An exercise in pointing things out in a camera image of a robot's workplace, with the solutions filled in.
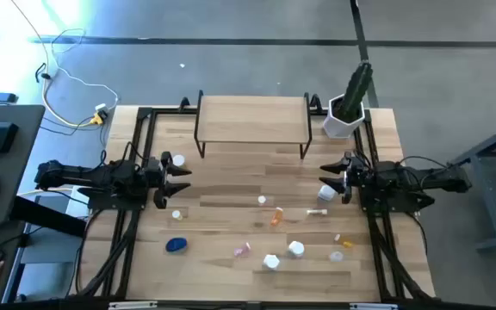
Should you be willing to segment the wooden shelf black metal legs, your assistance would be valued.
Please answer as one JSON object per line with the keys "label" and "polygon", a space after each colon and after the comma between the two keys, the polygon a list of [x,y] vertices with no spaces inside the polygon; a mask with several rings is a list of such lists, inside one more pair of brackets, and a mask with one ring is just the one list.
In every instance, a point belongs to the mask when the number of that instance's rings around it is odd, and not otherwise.
{"label": "wooden shelf black metal legs", "polygon": [[202,158],[208,143],[297,145],[304,158],[313,140],[309,94],[209,96],[199,91],[194,140]]}

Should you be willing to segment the green cactus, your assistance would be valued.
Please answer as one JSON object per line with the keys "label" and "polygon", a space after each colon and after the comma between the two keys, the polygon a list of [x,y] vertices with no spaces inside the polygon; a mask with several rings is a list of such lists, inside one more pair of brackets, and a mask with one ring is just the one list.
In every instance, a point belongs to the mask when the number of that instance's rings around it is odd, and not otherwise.
{"label": "green cactus", "polygon": [[372,74],[372,65],[368,60],[361,61],[351,75],[344,98],[333,106],[333,115],[336,118],[352,123],[360,117],[361,101],[369,88]]}

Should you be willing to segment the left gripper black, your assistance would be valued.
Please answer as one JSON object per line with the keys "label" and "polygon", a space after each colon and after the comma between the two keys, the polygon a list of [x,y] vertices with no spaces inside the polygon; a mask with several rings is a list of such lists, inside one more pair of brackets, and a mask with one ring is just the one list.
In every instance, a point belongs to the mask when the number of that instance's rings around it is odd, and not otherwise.
{"label": "left gripper black", "polygon": [[190,186],[190,183],[170,183],[167,181],[167,175],[180,177],[192,173],[191,170],[171,164],[171,153],[163,152],[160,159],[149,157],[145,167],[146,181],[150,189],[155,189],[153,202],[158,209],[166,209],[168,198]]}

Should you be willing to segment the dark grey desk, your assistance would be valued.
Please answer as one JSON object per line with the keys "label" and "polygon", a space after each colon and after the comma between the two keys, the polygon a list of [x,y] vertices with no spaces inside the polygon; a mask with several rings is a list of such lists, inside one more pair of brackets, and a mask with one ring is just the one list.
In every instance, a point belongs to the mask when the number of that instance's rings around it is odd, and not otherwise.
{"label": "dark grey desk", "polygon": [[0,272],[0,303],[5,299],[9,276],[26,223],[11,220],[10,210],[19,191],[45,108],[41,105],[0,105],[0,122],[19,129],[8,152],[0,153],[0,249],[5,252]]}

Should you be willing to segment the black slanted bar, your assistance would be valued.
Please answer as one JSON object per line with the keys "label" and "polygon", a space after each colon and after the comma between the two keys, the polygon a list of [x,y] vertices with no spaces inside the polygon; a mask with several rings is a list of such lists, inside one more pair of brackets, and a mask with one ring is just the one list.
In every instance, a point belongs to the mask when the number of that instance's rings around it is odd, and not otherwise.
{"label": "black slanted bar", "polygon": [[20,196],[14,199],[9,218],[76,237],[82,237],[86,228],[86,223],[79,218],[60,213]]}

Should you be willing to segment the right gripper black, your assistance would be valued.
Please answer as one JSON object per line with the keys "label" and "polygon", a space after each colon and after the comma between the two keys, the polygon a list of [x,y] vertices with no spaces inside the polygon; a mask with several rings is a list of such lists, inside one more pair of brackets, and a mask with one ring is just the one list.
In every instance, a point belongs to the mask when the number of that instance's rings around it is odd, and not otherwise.
{"label": "right gripper black", "polygon": [[336,192],[344,192],[342,203],[348,204],[352,198],[352,188],[360,186],[360,173],[363,171],[363,162],[352,152],[346,152],[344,157],[333,164],[323,164],[320,166],[323,171],[331,173],[341,173],[344,171],[343,178],[320,177],[319,180],[325,185],[331,187]]}

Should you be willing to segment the blue-capped Tums bottle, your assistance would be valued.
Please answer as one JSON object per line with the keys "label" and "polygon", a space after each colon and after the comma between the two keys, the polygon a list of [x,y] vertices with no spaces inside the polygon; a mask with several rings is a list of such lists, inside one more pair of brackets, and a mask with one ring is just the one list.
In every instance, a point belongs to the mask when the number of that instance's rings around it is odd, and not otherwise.
{"label": "blue-capped Tums bottle", "polygon": [[188,240],[186,238],[175,237],[167,241],[165,251],[168,253],[178,254],[184,252],[187,247]]}

